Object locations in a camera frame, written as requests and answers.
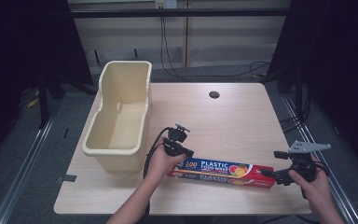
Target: hand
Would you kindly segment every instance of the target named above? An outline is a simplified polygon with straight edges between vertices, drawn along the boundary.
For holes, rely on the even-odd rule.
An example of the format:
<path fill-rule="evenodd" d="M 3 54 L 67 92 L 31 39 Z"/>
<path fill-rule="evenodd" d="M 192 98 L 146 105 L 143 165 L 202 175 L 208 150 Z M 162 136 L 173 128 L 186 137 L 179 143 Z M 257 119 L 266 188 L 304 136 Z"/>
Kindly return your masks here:
<path fill-rule="evenodd" d="M 185 154 L 172 157 L 169 156 L 164 149 L 163 141 L 165 137 L 160 137 L 156 143 L 156 151 L 153 153 L 152 159 L 149 163 L 149 168 L 147 169 L 148 177 L 153 177 L 158 182 L 179 162 L 183 161 L 186 158 Z"/>
<path fill-rule="evenodd" d="M 289 175 L 304 190 L 310 210 L 321 223 L 343 223 L 333 204 L 327 175 L 322 169 L 316 169 L 316 179 L 310 183 L 294 170 L 290 170 Z"/>

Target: wire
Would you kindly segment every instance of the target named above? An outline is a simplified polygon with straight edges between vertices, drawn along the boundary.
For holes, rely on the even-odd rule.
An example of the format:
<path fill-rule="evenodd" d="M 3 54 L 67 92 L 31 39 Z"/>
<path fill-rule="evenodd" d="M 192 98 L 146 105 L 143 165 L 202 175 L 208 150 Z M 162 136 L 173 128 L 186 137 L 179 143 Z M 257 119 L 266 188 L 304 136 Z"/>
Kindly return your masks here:
<path fill-rule="evenodd" d="M 311 224 L 319 224 L 318 221 L 309 220 L 309 219 L 301 217 L 301 216 L 296 216 L 296 217 L 298 217 L 299 219 L 301 219 L 301 220 L 303 220 L 305 222 L 311 223 Z"/>
<path fill-rule="evenodd" d="M 172 77 L 179 77 L 180 79 L 182 79 L 183 81 L 186 81 L 186 82 L 191 82 L 190 80 L 187 80 L 185 78 L 182 78 L 172 67 L 172 63 L 171 63 L 171 57 L 170 57 L 170 53 L 168 52 L 168 43 L 167 43 L 167 36 L 166 36 L 166 32 L 165 32 L 165 20 L 163 17 L 160 18 L 161 20 L 161 52 L 160 52 L 160 59 L 161 59 L 161 65 L 162 65 L 162 68 L 164 69 L 164 71 L 172 76 Z M 168 57 L 168 62 L 170 63 L 170 67 L 173 71 L 173 74 L 170 73 L 164 66 L 164 62 L 162 60 L 162 51 L 163 51 L 163 46 L 164 46 L 164 41 L 165 41 L 165 50 L 167 52 L 167 57 Z"/>
<path fill-rule="evenodd" d="M 289 129 L 289 130 L 285 130 L 283 131 L 283 133 L 290 133 L 292 130 L 298 129 L 299 125 L 296 125 L 295 127 Z"/>
<path fill-rule="evenodd" d="M 282 219 L 282 218 L 285 218 L 285 217 L 289 217 L 289 216 L 281 216 L 281 217 L 275 217 L 275 218 L 272 218 L 272 219 L 269 219 L 269 220 L 266 220 L 264 222 L 261 222 L 259 224 L 266 224 L 266 223 L 270 223 L 270 222 L 273 222 L 273 221 L 276 221 L 276 220 L 279 220 L 279 219 Z M 313 221 L 313 220 L 309 220 L 307 218 L 304 218 L 304 217 L 301 217 L 301 216 L 296 216 L 297 218 L 307 222 L 307 223 L 311 223 L 311 224 L 319 224 L 318 221 Z"/>
<path fill-rule="evenodd" d="M 187 75 L 187 76 L 182 76 L 182 77 L 240 77 L 240 76 L 243 76 L 243 75 L 246 75 L 246 74 L 249 74 L 249 73 L 252 73 L 253 71 L 261 68 L 265 66 L 265 64 L 262 64 L 260 66 L 258 66 L 257 68 L 251 70 L 251 71 L 247 71 L 247 72 L 243 72 L 243 73 L 239 73 L 239 74 L 236 74 L 236 75 L 213 75 L 213 76 L 203 76 L 203 75 Z"/>
<path fill-rule="evenodd" d="M 287 119 L 280 119 L 279 122 L 283 123 L 283 122 L 287 122 L 287 121 L 298 119 L 298 118 L 299 118 L 299 116 L 294 116 L 294 117 L 287 118 Z"/>
<path fill-rule="evenodd" d="M 261 222 L 261 223 L 259 223 L 259 224 L 266 224 L 266 223 L 273 222 L 273 221 L 276 221 L 276 220 L 279 220 L 279 219 L 282 219 L 282 218 L 285 218 L 285 217 L 289 217 L 289 216 L 275 217 L 275 218 L 266 220 L 266 221 L 264 221 L 264 222 Z"/>
<path fill-rule="evenodd" d="M 172 77 L 179 77 L 180 79 L 182 79 L 183 81 L 187 81 L 187 82 L 192 82 L 191 80 L 185 79 L 185 77 L 239 77 L 239 76 L 243 76 L 243 75 L 247 75 L 249 73 L 252 73 L 252 77 L 253 77 L 253 71 L 264 67 L 267 64 L 270 64 L 269 62 L 252 62 L 251 64 L 249 64 L 249 71 L 247 72 L 243 72 L 243 73 L 239 73 L 236 75 L 220 75 L 220 76 L 198 76 L 198 75 L 187 75 L 187 76 L 183 76 L 183 75 L 179 75 L 175 69 L 172 66 L 172 62 L 171 62 L 171 57 L 170 57 L 170 53 L 168 51 L 168 42 L 167 42 L 167 35 L 166 35 L 166 28 L 165 28 L 165 20 L 164 17 L 161 17 L 161 51 L 160 51 L 160 59 L 161 59 L 161 65 L 162 68 L 164 69 L 164 71 L 172 76 Z M 165 50 L 167 52 L 167 57 L 168 57 L 168 62 L 170 64 L 170 68 L 173 71 L 173 73 L 171 73 L 170 71 L 167 70 L 167 68 L 164 66 L 164 62 L 163 62 L 163 48 L 164 48 L 164 43 L 165 43 Z M 262 63 L 262 65 L 257 66 L 257 68 L 252 69 L 252 65 L 255 63 Z"/>
<path fill-rule="evenodd" d="M 285 130 L 285 129 L 291 127 L 293 124 L 295 124 L 295 125 L 297 126 L 296 120 L 292 120 L 292 121 L 290 121 L 288 124 L 283 125 L 283 126 L 282 126 L 282 129 Z"/>
<path fill-rule="evenodd" d="M 265 64 L 270 64 L 270 63 L 268 63 L 268 62 L 252 62 L 251 64 L 249 64 L 249 70 L 252 72 L 251 80 L 250 80 L 249 82 L 252 82 L 252 81 L 253 81 L 253 78 L 254 78 L 254 76 L 255 76 L 255 74 L 253 73 L 253 70 L 252 70 L 252 65 L 253 65 L 254 63 L 263 63 L 263 65 L 265 65 Z"/>
<path fill-rule="evenodd" d="M 31 100 L 29 100 L 29 101 L 27 101 L 27 102 L 25 102 L 25 103 L 22 103 L 22 104 L 20 104 L 20 105 L 18 105 L 18 107 L 24 107 L 24 106 L 30 104 L 31 102 L 33 102 L 33 101 L 35 101 L 35 100 L 37 100 L 37 99 L 39 99 L 39 95 L 36 95 L 36 96 L 34 96 L 34 98 L 32 98 Z"/>
<path fill-rule="evenodd" d="M 157 141 L 159 140 L 159 138 L 162 136 L 162 134 L 165 132 L 165 131 L 168 131 L 170 130 L 171 128 L 165 128 L 163 129 L 157 136 L 155 142 L 153 143 L 153 146 L 150 148 L 150 151 L 149 153 L 147 153 L 147 156 L 146 156 L 146 161 L 145 161 L 145 167 L 144 167 L 144 178 L 146 177 L 147 175 L 147 169 L 149 168 L 149 163 L 150 163 L 150 160 L 152 159 L 152 156 L 153 156 L 153 153 L 155 152 L 156 150 L 156 143 Z"/>
<path fill-rule="evenodd" d="M 321 161 L 315 161 L 315 166 L 318 167 L 319 169 L 323 170 L 324 173 L 329 176 L 330 175 L 330 168 L 328 168 L 327 164 Z"/>

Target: black cable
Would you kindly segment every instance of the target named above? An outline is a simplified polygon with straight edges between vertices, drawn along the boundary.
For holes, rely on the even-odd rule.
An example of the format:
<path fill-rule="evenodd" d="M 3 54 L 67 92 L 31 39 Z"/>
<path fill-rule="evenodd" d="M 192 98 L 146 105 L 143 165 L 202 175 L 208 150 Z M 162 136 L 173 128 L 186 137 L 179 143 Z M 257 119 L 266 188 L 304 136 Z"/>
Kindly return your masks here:
<path fill-rule="evenodd" d="M 292 126 L 293 124 L 296 124 L 296 122 L 297 122 L 297 121 L 296 121 L 295 119 L 287 120 L 285 123 L 283 123 L 283 124 L 281 125 L 281 127 L 282 127 L 282 129 L 284 130 L 284 129 L 286 129 L 286 128 Z"/>
<path fill-rule="evenodd" d="M 190 80 L 187 80 L 185 78 L 182 78 L 179 74 L 176 73 L 176 71 L 173 69 L 172 67 L 172 63 L 171 63 L 171 57 L 170 57 L 170 53 L 168 52 L 168 43 L 167 43 L 167 36 L 166 36 L 166 33 L 165 33 L 165 20 L 163 17 L 160 18 L 161 20 L 161 51 L 160 51 L 160 59 L 161 59 L 161 65 L 162 65 L 162 68 L 164 69 L 164 71 L 172 76 L 172 77 L 179 77 L 180 79 L 182 79 L 183 81 L 186 81 L 186 82 L 191 82 Z M 167 57 L 168 57 L 168 61 L 170 63 L 170 66 L 171 66 L 171 69 L 173 70 L 174 74 L 170 73 L 164 66 L 164 62 L 162 60 L 162 51 L 163 51 L 163 46 L 164 46 L 164 40 L 165 40 L 165 49 L 166 49 L 166 52 L 167 52 Z"/>
<path fill-rule="evenodd" d="M 162 65 L 162 68 L 164 69 L 164 71 L 172 76 L 172 77 L 179 77 L 180 79 L 182 79 L 183 81 L 187 81 L 187 82 L 192 82 L 188 79 L 185 79 L 185 77 L 239 77 L 239 76 L 243 76 L 243 75 L 246 75 L 246 74 L 249 74 L 249 73 L 253 73 L 253 71 L 267 65 L 267 64 L 270 64 L 269 62 L 252 62 L 249 67 L 250 67 L 250 70 L 247 71 L 247 72 L 244 72 L 244 73 L 239 73 L 239 74 L 236 74 L 236 75 L 222 75 L 222 76 L 197 76 L 197 75 L 187 75 L 187 76 L 181 76 L 179 75 L 175 69 L 173 69 L 173 66 L 172 66 L 172 62 L 171 62 L 171 57 L 170 57 L 170 53 L 168 51 L 168 43 L 167 43 L 167 35 L 166 35 L 166 28 L 165 28 L 165 20 L 164 20 L 164 17 L 161 17 L 161 51 L 160 51 L 160 59 L 161 59 L 161 65 Z M 163 51 L 163 46 L 164 46 L 164 42 L 165 42 L 165 50 L 167 52 L 167 57 L 168 57 L 168 62 L 170 64 L 170 67 L 173 71 L 173 74 L 171 72 L 169 72 L 166 67 L 164 66 L 164 62 L 163 62 L 163 57 L 162 57 L 162 51 Z M 257 68 L 255 69 L 252 69 L 252 65 L 255 64 L 255 63 L 262 63 L 262 65 L 258 66 Z"/>
<path fill-rule="evenodd" d="M 283 133 L 290 133 L 292 130 L 298 129 L 298 125 L 296 125 L 295 127 L 289 129 L 289 130 L 285 130 L 283 131 Z"/>
<path fill-rule="evenodd" d="M 39 99 L 39 95 L 36 95 L 34 98 L 32 98 L 31 100 L 29 100 L 29 101 L 27 101 L 27 102 L 25 102 L 25 103 L 23 103 L 23 104 L 20 104 L 20 105 L 18 105 L 18 107 L 23 107 L 23 106 L 25 106 L 25 105 L 28 105 L 28 104 L 30 104 L 31 102 L 33 102 L 33 101 L 35 101 L 35 100 L 37 100 L 37 99 Z"/>
<path fill-rule="evenodd" d="M 259 224 L 266 224 L 266 223 L 269 223 L 269 222 L 272 222 L 272 221 L 276 221 L 276 220 L 282 219 L 282 218 L 284 218 L 284 217 L 289 217 L 289 216 L 275 217 L 275 218 L 266 220 L 266 221 L 264 221 L 264 222 L 261 222 L 261 223 L 259 223 Z"/>
<path fill-rule="evenodd" d="M 264 222 L 261 222 L 259 224 L 266 224 L 266 223 L 270 223 L 270 222 L 273 222 L 273 221 L 276 221 L 276 220 L 279 220 L 279 219 L 282 219 L 282 218 L 285 218 L 285 217 L 289 217 L 289 216 L 281 216 L 281 217 L 275 217 L 275 218 L 272 218 L 272 219 L 269 219 L 269 220 L 266 220 Z M 304 218 L 304 217 L 301 217 L 301 216 L 296 216 L 297 218 L 307 222 L 307 223 L 311 223 L 311 224 L 319 224 L 318 221 L 313 221 L 313 220 L 309 220 L 307 218 Z"/>
<path fill-rule="evenodd" d="M 153 156 L 153 153 L 156 151 L 156 148 L 159 147 L 160 145 L 156 146 L 156 143 L 158 142 L 159 138 L 162 136 L 162 134 L 165 132 L 165 131 L 168 131 L 170 130 L 171 128 L 165 128 L 163 129 L 157 136 L 156 140 L 154 141 L 152 147 L 150 148 L 149 150 L 149 153 L 147 153 L 146 155 L 146 161 L 145 161 L 145 166 L 144 166 L 144 179 L 147 175 L 147 170 L 149 168 L 149 163 L 150 163 L 150 160 L 152 159 L 152 156 Z M 149 213 L 150 213 L 150 202 L 147 204 L 147 207 L 145 209 L 145 212 L 144 214 L 142 215 L 141 219 L 137 222 L 137 223 L 142 223 L 143 221 L 145 221 L 147 219 L 147 217 L 149 216 Z"/>
<path fill-rule="evenodd" d="M 293 121 L 294 119 L 298 119 L 298 116 L 294 116 L 288 119 L 280 119 L 279 122 L 283 123 L 283 122 L 287 122 L 287 121 Z"/>
<path fill-rule="evenodd" d="M 319 224 L 319 221 L 309 220 L 309 219 L 301 217 L 301 216 L 296 216 L 296 217 L 298 217 L 299 219 L 301 219 L 301 220 L 303 220 L 305 222 L 311 223 L 311 224 Z"/>
<path fill-rule="evenodd" d="M 263 65 L 270 64 L 270 63 L 268 63 L 268 62 L 252 62 L 251 64 L 249 64 L 249 70 L 252 71 L 251 80 L 250 80 L 249 82 L 253 82 L 253 78 L 254 78 L 254 76 L 255 76 L 255 74 L 253 73 L 253 70 L 252 70 L 252 65 L 253 65 L 254 63 L 263 63 Z"/>
<path fill-rule="evenodd" d="M 319 169 L 323 170 L 324 173 L 329 176 L 330 175 L 330 168 L 328 168 L 327 164 L 321 161 L 315 161 L 315 166 L 318 167 Z"/>
<path fill-rule="evenodd" d="M 252 73 L 253 71 L 255 71 L 255 70 L 257 70 L 257 69 L 259 69 L 259 68 L 261 68 L 263 66 L 265 66 L 265 64 L 262 64 L 262 65 L 258 66 L 257 68 L 253 69 L 252 71 L 247 71 L 247 72 L 239 73 L 239 74 L 236 74 L 236 75 L 220 75 L 220 76 L 217 76 L 217 75 L 213 75 L 213 76 L 187 75 L 187 76 L 182 76 L 182 77 L 240 77 L 240 76 Z"/>
<path fill-rule="evenodd" d="M 305 100 L 305 108 L 304 108 L 304 114 L 305 114 L 305 117 L 304 117 L 304 121 L 308 118 L 308 116 L 310 115 L 310 92 L 308 91 L 308 96 L 307 96 L 307 99 Z"/>

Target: gray carpet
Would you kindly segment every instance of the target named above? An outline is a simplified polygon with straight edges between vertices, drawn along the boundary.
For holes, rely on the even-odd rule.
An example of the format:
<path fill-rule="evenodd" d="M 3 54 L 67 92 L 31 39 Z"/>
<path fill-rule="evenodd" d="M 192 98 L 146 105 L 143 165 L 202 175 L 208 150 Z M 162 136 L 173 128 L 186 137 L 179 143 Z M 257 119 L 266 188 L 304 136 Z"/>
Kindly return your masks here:
<path fill-rule="evenodd" d="M 264 66 L 255 72 L 265 73 L 267 68 Z M 183 82 L 183 78 L 192 82 L 249 82 L 250 73 L 237 76 L 248 70 L 249 65 L 175 69 L 182 78 L 177 77 L 173 72 L 172 75 L 167 75 L 163 70 L 156 70 L 153 71 L 151 79 L 152 82 Z M 59 105 L 57 114 L 8 223 L 104 223 L 109 218 L 109 216 L 62 216 L 53 211 L 61 187 L 57 178 L 66 173 L 93 101 L 93 96 L 70 86 L 64 87 L 66 88 L 64 99 L 60 102 L 50 100 L 51 105 Z M 266 89 L 278 119 L 288 118 L 289 113 L 283 103 L 285 95 L 278 93 L 276 82 L 266 84 Z M 39 122 L 38 105 L 22 108 L 17 121 L 0 146 L 0 203 L 37 135 Z M 358 159 L 351 150 L 350 144 L 343 136 L 334 132 L 334 124 L 315 102 L 311 102 L 310 116 L 306 123 L 316 142 L 329 143 L 333 146 L 323 154 L 358 213 Z M 302 140 L 297 130 L 285 136 L 289 145 L 295 140 Z M 315 219 L 313 215 L 304 217 Z M 205 217 L 199 218 L 198 221 L 193 220 L 196 221 L 194 223 L 206 223 Z M 214 223 L 261 223 L 271 218 L 275 217 L 213 217 L 213 220 Z M 180 217 L 150 217 L 147 223 L 184 223 L 184 220 Z M 298 217 L 285 217 L 272 223 L 306 222 Z"/>

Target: plastic tub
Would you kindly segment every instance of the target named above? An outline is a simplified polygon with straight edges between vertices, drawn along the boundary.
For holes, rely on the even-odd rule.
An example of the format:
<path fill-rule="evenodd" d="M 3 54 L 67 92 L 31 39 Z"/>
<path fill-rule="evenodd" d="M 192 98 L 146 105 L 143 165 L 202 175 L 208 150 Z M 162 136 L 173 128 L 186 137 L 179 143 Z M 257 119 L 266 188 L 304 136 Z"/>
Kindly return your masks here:
<path fill-rule="evenodd" d="M 144 166 L 151 67 L 149 62 L 113 61 L 101 73 L 101 105 L 82 148 L 107 171 L 136 172 Z"/>

